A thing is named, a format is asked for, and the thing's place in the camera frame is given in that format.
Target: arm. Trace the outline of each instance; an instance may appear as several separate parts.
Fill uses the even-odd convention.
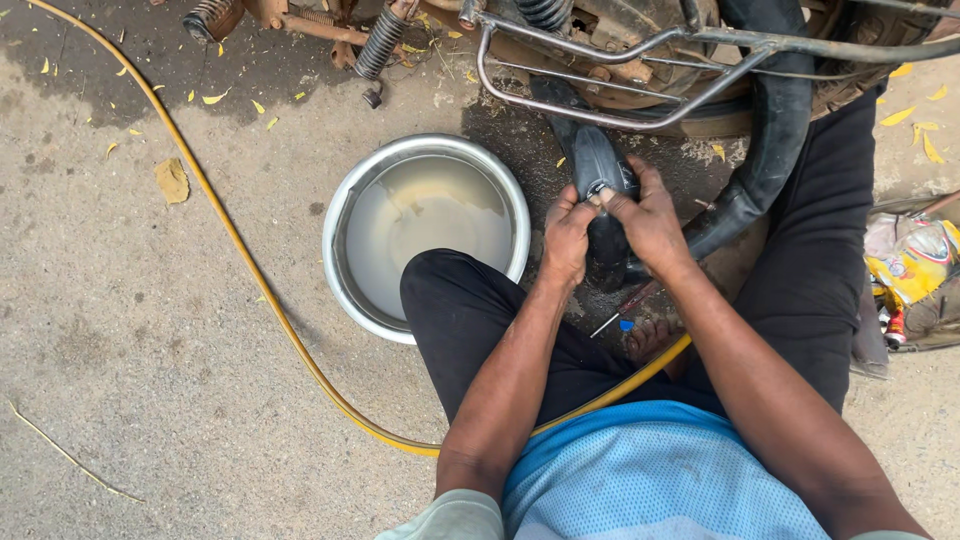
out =
[[[832,538],[883,529],[928,536],[867,446],[690,257],[660,174],[636,158],[631,164],[641,202],[612,191],[600,197],[673,297],[717,396],[767,470],[800,496]]]
[[[500,502],[503,484],[533,431],[566,301],[586,270],[594,205],[568,185],[547,212],[543,261],[513,324],[480,367],[437,461],[436,497],[468,488]]]

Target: person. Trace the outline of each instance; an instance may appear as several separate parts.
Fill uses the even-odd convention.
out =
[[[687,251],[657,169],[629,157],[639,203],[598,197],[672,297],[694,358],[536,436],[636,370],[562,321],[596,205],[561,192],[527,293],[462,253],[413,258],[401,299],[450,429],[435,501],[377,538],[929,538],[840,417],[876,96],[810,125],[732,305]],[[647,326],[633,349],[658,333]]]

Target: soapy water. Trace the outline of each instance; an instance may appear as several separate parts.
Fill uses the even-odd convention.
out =
[[[503,272],[513,231],[503,197],[482,172],[428,156],[394,165],[360,193],[346,247],[350,274],[367,300],[405,321],[400,276],[411,258],[449,248]]]

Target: metal basin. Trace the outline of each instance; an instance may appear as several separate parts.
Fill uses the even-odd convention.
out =
[[[324,220],[326,282],[340,306],[360,326],[380,337],[411,345],[416,342],[406,321],[378,308],[353,277],[347,256],[347,232],[354,205],[368,186],[392,167],[424,157],[466,163],[479,171],[500,195],[509,216],[511,233],[510,253],[503,273],[514,282],[519,281],[523,273],[530,249],[530,214],[523,193],[510,170],[485,148],[453,135],[410,135],[386,144],[360,160],[337,188]]]

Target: yellow hose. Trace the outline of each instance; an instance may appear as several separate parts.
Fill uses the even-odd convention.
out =
[[[190,165],[190,169],[193,170],[194,176],[197,178],[197,181],[200,183],[200,186],[204,189],[206,198],[210,201],[210,205],[213,206],[213,210],[217,212],[217,216],[220,217],[220,221],[224,224],[224,228],[227,229],[227,233],[230,235],[230,239],[233,240],[233,245],[236,247],[237,252],[240,253],[240,257],[247,263],[247,268],[250,269],[253,278],[256,280],[256,284],[260,287],[260,290],[263,291],[264,298],[267,299],[267,303],[270,304],[270,308],[274,311],[276,315],[276,320],[279,321],[280,326],[283,327],[284,333],[287,334],[287,337],[290,339],[290,343],[294,346],[294,349],[297,350],[297,354],[300,355],[300,360],[303,361],[303,364],[306,365],[306,368],[310,370],[310,375],[313,375],[313,378],[317,381],[317,384],[320,385],[320,388],[324,390],[324,393],[334,405],[337,406],[347,417],[355,422],[358,426],[363,428],[366,432],[373,435],[374,437],[380,439],[381,441],[403,451],[410,452],[413,454],[420,455],[432,455],[436,457],[440,454],[440,445],[424,443],[420,441],[415,441],[408,439],[406,437],[401,437],[395,433],[391,433],[387,430],[384,430],[366,416],[360,413],[357,409],[353,407],[343,396],[337,392],[337,389],[330,384],[330,381],[324,376],[324,372],[317,367],[317,362],[313,361],[313,357],[310,356],[310,353],[307,352],[306,348],[303,347],[303,343],[300,342],[300,338],[297,336],[297,333],[294,331],[293,327],[290,325],[290,321],[287,320],[287,316],[283,313],[283,309],[280,308],[280,303],[276,300],[274,292],[270,289],[270,286],[267,284],[267,281],[263,278],[263,274],[260,272],[260,269],[257,268],[256,262],[253,261],[253,257],[250,255],[250,251],[247,250],[247,246],[244,245],[243,239],[240,238],[240,233],[237,232],[236,227],[233,226],[233,222],[230,221],[227,211],[224,209],[224,206],[220,203],[220,199],[217,197],[216,192],[213,190],[213,186],[210,185],[210,182],[207,181],[204,171],[201,170],[200,164],[197,163],[197,159],[193,157],[193,153],[190,152],[190,147],[187,146],[186,141],[183,140],[183,136],[180,134],[180,130],[177,129],[177,125],[174,124],[173,119],[170,118],[170,114],[167,113],[167,109],[163,107],[163,104],[160,103],[160,100],[154,94],[154,91],[150,88],[150,85],[147,81],[140,75],[140,72],[137,71],[136,67],[127,60],[127,57],[123,55],[113,43],[110,43],[105,37],[101,36],[97,31],[93,30],[86,24],[84,24],[80,19],[74,17],[73,15],[59,10],[42,0],[26,0],[35,6],[42,8],[63,20],[69,21],[74,26],[80,28],[84,32],[90,34],[94,39],[100,42],[105,48],[107,48],[110,53],[116,57],[127,68],[127,71],[133,75],[133,78],[136,80],[136,83],[140,85],[140,89],[143,90],[143,93],[147,95],[147,98],[150,100],[150,103],[154,105],[156,113],[160,115],[160,119],[163,120],[163,124],[167,127],[167,130],[170,131],[170,136],[174,138],[174,141],[177,143],[177,146],[180,148],[180,152],[183,153],[183,157],[186,159],[187,163]],[[564,420],[569,420],[575,416],[579,416],[586,412],[596,410],[598,408],[609,405],[616,400],[619,400],[627,393],[629,393],[634,388],[637,388],[642,383],[653,377],[663,366],[670,362],[680,351],[684,349],[690,342],[689,336],[686,334],[681,337],[677,342],[673,344],[666,352],[660,355],[657,359],[651,362],[649,365],[637,371],[630,378],[624,380],[607,393],[596,398],[590,403],[583,405],[582,407],[570,412],[561,418],[558,418],[552,422],[539,426],[534,430],[533,434],[537,434],[543,430],[547,430],[560,424]]]

